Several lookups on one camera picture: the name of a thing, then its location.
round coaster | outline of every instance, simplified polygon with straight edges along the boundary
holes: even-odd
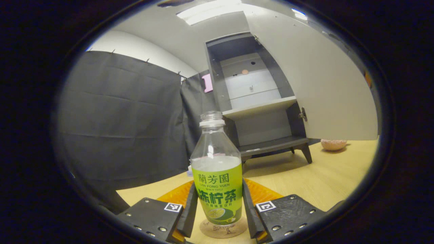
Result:
[[[227,225],[213,224],[205,219],[200,225],[200,230],[204,235],[212,238],[231,238],[247,230],[247,219],[241,217],[237,222]]]

green label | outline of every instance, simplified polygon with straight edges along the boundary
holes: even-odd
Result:
[[[192,170],[197,194],[209,222],[225,225],[239,220],[243,196],[241,164],[223,171]]]

green tea bottle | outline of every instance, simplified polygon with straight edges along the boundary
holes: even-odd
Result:
[[[232,224],[241,218],[241,154],[224,133],[222,113],[201,115],[202,135],[191,154],[194,184],[209,222]]]

white cabinet door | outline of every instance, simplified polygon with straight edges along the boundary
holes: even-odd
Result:
[[[318,31],[281,13],[249,5],[250,31],[274,57],[307,113],[308,138],[377,138],[377,112],[356,65]]]

lemon illustration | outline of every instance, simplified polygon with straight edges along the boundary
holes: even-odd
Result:
[[[216,208],[208,211],[208,216],[210,218],[220,218],[225,213],[224,208]]]

